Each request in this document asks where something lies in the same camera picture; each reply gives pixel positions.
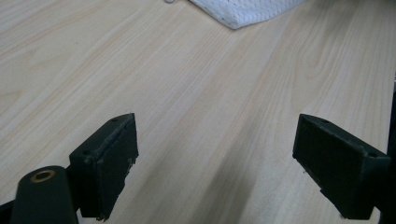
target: light wood grain surface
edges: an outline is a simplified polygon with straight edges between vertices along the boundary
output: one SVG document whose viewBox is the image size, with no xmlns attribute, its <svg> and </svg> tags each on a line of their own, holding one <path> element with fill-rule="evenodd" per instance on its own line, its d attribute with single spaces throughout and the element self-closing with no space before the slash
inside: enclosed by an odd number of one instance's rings
<svg viewBox="0 0 396 224">
<path fill-rule="evenodd" d="M 394 0 L 308 0 L 237 31 L 185 0 L 1 1 L 0 203 L 134 112 L 107 223 L 356 223 L 292 158 L 297 119 L 385 151 L 395 71 Z"/>
</svg>

